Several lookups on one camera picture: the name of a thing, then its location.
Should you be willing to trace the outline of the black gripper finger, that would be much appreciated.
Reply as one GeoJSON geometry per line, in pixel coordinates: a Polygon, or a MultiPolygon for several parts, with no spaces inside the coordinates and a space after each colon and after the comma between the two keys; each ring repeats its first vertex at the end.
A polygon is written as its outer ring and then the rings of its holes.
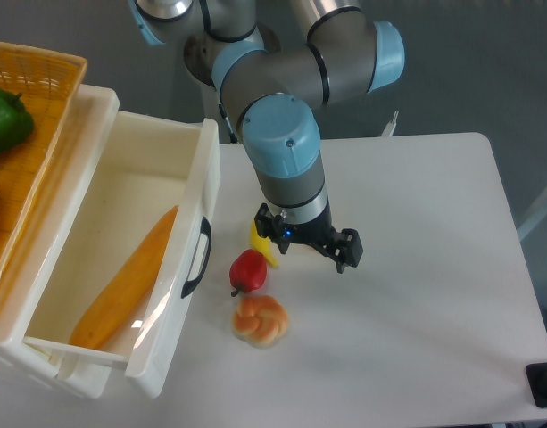
{"type": "Polygon", "coordinates": [[[335,262],[338,274],[342,274],[347,267],[358,267],[363,254],[360,235],[352,228],[341,231],[332,229],[320,249],[325,257],[335,262]]]}
{"type": "Polygon", "coordinates": [[[267,203],[262,203],[254,216],[254,224],[257,235],[261,238],[268,238],[277,243],[284,237],[285,221],[280,215],[274,215],[267,203]]]}

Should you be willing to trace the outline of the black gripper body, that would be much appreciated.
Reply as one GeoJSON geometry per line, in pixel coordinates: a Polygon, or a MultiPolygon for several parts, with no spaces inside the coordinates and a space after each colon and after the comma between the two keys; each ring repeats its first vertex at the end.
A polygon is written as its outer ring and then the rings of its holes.
{"type": "Polygon", "coordinates": [[[330,203],[328,202],[323,211],[311,221],[301,224],[289,224],[286,218],[276,215],[273,220],[276,233],[273,242],[278,246],[282,254],[286,254],[291,243],[310,246],[323,255],[335,252],[334,233],[332,226],[332,215],[330,203]]]}

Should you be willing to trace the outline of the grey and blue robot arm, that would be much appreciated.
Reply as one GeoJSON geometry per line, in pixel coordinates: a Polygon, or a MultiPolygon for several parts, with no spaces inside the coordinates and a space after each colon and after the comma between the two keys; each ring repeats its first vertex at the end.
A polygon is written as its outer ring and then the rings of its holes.
{"type": "Polygon", "coordinates": [[[355,1],[295,1],[303,47],[279,48],[258,22],[254,1],[133,1],[149,45],[162,45],[162,26],[192,21],[184,62],[216,105],[228,138],[243,145],[265,201],[254,224],[281,252],[311,247],[338,271],[356,267],[357,231],[333,227],[314,110],[393,84],[405,49],[399,30],[369,21],[355,1]]]}

